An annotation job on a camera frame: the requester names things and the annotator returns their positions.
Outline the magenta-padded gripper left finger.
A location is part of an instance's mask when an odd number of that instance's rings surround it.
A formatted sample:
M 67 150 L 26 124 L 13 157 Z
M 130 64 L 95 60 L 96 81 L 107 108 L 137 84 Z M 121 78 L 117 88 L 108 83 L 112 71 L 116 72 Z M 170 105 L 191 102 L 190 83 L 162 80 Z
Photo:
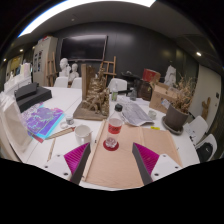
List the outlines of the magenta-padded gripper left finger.
M 65 155 L 57 154 L 43 165 L 43 169 L 78 185 L 90 152 L 90 143 L 85 143 Z

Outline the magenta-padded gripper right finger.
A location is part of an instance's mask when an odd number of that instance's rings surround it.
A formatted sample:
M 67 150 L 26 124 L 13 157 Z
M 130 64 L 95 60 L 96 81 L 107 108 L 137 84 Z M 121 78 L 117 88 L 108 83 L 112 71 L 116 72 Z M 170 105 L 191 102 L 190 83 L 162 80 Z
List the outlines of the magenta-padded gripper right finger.
M 133 144 L 132 153 L 135 157 L 144 185 L 182 169 L 182 167 L 167 154 L 159 155 L 138 143 Z

